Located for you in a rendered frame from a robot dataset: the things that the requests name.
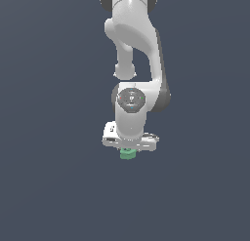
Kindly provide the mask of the small green object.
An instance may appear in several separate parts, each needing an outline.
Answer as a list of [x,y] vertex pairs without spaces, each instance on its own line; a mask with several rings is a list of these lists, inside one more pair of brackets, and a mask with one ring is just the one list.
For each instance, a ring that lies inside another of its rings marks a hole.
[[131,148],[122,148],[120,150],[120,158],[130,160],[136,157],[137,150]]

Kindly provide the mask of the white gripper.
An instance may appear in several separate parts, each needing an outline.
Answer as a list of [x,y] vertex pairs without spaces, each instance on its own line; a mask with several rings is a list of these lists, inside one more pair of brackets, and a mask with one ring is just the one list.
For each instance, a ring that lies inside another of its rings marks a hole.
[[104,126],[102,143],[104,146],[112,146],[117,149],[131,148],[137,151],[154,151],[159,142],[159,136],[150,133],[143,133],[137,140],[125,141],[116,132],[116,123],[107,122]]

